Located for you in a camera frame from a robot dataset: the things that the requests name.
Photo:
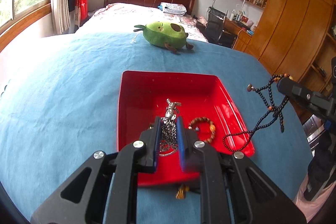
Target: wooden desk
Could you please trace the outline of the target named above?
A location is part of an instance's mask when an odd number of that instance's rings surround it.
[[[240,52],[245,52],[246,47],[249,44],[252,36],[248,34],[245,30],[243,30],[242,27],[229,20],[225,20],[224,30],[238,35],[233,49]]]

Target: black beaded necklace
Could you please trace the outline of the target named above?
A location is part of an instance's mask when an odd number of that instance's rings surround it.
[[[241,151],[243,150],[250,142],[251,142],[251,138],[253,137],[254,133],[259,130],[259,129],[263,129],[263,128],[267,128],[269,126],[271,126],[279,117],[280,119],[280,129],[281,129],[281,132],[283,133],[285,131],[285,128],[284,128],[284,117],[282,115],[282,110],[283,108],[285,107],[285,105],[287,104],[289,98],[287,96],[285,96],[280,104],[280,106],[276,106],[274,104],[274,100],[273,100],[273,94],[272,94],[272,84],[274,82],[278,82],[279,80],[281,80],[282,78],[284,77],[289,77],[292,79],[292,77],[288,74],[283,74],[283,75],[273,75],[271,77],[271,79],[268,81],[268,85],[262,87],[262,88],[259,88],[259,89],[256,89],[254,88],[251,84],[249,84],[247,86],[247,91],[248,92],[251,92],[251,91],[255,91],[256,93],[259,94],[259,96],[262,98],[262,100],[264,101],[264,104],[266,105],[268,111],[266,112],[265,115],[263,115],[260,120],[257,122],[257,124],[255,125],[254,129],[253,130],[250,130],[250,131],[243,131],[243,132],[239,132],[239,133],[233,133],[233,134],[228,134],[228,135],[225,135],[223,137],[223,144],[224,146],[226,147],[227,150],[231,151],[231,152],[236,152],[236,151]],[[269,95],[269,100],[270,100],[270,105],[268,104],[268,102],[266,101],[265,97],[263,96],[263,94],[261,93],[263,90],[265,89],[268,89],[268,95]],[[267,124],[264,124],[264,125],[260,125],[261,122],[271,113],[273,112],[273,120],[270,121],[269,123]],[[240,149],[231,149],[226,143],[225,143],[225,139],[230,137],[230,136],[237,136],[237,135],[241,135],[241,134],[245,134],[247,133],[249,135],[249,138],[247,140],[247,142],[240,148]]]

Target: silver necklace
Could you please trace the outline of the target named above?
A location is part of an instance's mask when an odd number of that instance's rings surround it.
[[[167,99],[168,107],[166,108],[166,114],[162,117],[162,128],[161,128],[161,142],[160,142],[160,152],[168,153],[159,154],[161,157],[169,156],[177,151],[177,135],[176,135],[176,114],[179,113],[177,106],[182,104],[179,102],[170,102]]]

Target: bed sheet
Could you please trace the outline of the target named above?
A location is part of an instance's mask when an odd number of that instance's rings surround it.
[[[180,24],[189,34],[189,39],[208,42],[196,27],[196,20],[189,15],[172,15],[164,13],[157,8],[126,3],[113,3],[97,10],[77,30],[77,33],[85,34],[100,31],[132,32],[135,29],[135,25],[146,25],[154,21],[171,21]]]
[[[246,126],[251,129],[265,105],[249,83],[265,85],[270,75],[252,56],[188,40],[193,50],[174,55],[134,33],[69,34],[43,38],[39,49],[9,83],[0,100],[0,181],[23,215],[34,210],[93,152],[116,151],[117,105],[125,70],[217,75]],[[283,96],[274,89],[274,101]],[[312,158],[293,107],[284,111],[285,132],[275,123],[252,139],[251,158],[294,199]],[[175,199],[176,188],[138,191],[138,223],[200,223],[200,196]]]

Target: pink clothing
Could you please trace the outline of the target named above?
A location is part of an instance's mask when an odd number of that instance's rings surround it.
[[[307,223],[316,215],[316,213],[321,209],[322,205],[325,203],[332,190],[334,189],[336,182],[329,185],[326,189],[323,189],[320,196],[314,201],[307,201],[303,196],[304,191],[306,190],[308,184],[308,175],[301,183],[299,192],[297,193],[294,204],[304,213],[304,216],[307,219]]]

